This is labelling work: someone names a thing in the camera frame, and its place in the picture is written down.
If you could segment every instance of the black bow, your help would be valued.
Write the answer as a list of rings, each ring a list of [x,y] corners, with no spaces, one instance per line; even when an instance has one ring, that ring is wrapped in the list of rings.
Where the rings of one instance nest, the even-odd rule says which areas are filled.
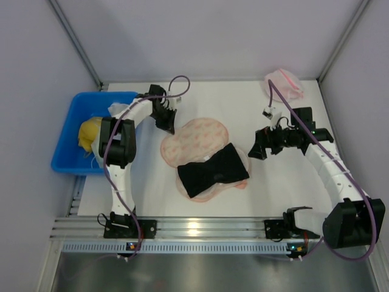
[[[232,143],[216,152],[208,161],[189,162],[180,165],[177,170],[190,198],[216,183],[230,184],[250,177]]]

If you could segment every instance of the pink pad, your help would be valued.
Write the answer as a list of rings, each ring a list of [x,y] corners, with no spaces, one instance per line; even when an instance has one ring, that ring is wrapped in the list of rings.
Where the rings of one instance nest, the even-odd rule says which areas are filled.
[[[211,118],[189,121],[174,136],[166,137],[160,145],[160,153],[172,167],[211,157],[229,143],[225,126]]]
[[[168,165],[176,168],[189,162],[205,161],[228,143],[229,133],[221,122],[211,118],[193,119],[182,128],[176,130],[174,136],[167,136],[162,141],[160,153]],[[249,172],[250,161],[247,155],[240,149],[236,150],[246,170]],[[178,175],[176,184],[180,193],[190,199]],[[244,189],[246,185],[247,180],[232,184],[215,184],[190,200],[203,203],[225,189],[230,187]]]

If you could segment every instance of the white tabletop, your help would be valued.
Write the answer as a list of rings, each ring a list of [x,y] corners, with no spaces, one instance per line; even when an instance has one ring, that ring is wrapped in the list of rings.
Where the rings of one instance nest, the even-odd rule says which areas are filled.
[[[293,108],[311,106],[317,128],[331,127],[316,81],[303,81],[305,97],[291,102]],[[167,83],[158,83],[167,89]],[[150,83],[113,83],[108,91],[147,92]],[[246,154],[252,148],[255,131],[269,125],[261,113],[269,98],[261,82],[193,82],[182,97],[175,127],[198,117],[212,117],[229,131],[230,142]],[[173,94],[186,83],[173,85]],[[289,117],[289,111],[274,104]],[[331,210],[331,202],[313,166],[297,149],[285,148],[265,161],[250,159],[251,172],[244,190],[230,188],[206,203],[183,197],[176,187],[176,169],[160,155],[160,143],[167,135],[155,127],[152,118],[139,125],[137,154],[131,170],[137,215],[169,217],[274,217],[290,207],[310,206]],[[79,215],[97,215],[111,210],[111,191],[104,176],[88,176]]]

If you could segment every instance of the blue plastic bin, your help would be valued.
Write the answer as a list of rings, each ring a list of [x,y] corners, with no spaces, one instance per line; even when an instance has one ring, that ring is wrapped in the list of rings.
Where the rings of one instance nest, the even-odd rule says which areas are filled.
[[[78,146],[78,131],[81,124],[91,117],[109,117],[108,108],[112,103],[130,104],[136,92],[83,92],[72,101],[60,139],[54,152],[51,167],[56,172],[74,175],[102,174],[92,159],[93,153],[85,158],[85,150]]]

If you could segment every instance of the metal floor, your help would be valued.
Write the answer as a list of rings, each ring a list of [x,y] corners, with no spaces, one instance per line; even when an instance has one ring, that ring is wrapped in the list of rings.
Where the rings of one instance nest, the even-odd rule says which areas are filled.
[[[357,257],[364,248],[344,251]],[[369,261],[346,262],[321,246],[303,262],[258,255],[139,254],[130,262],[101,254],[62,253],[52,291],[378,291]]]

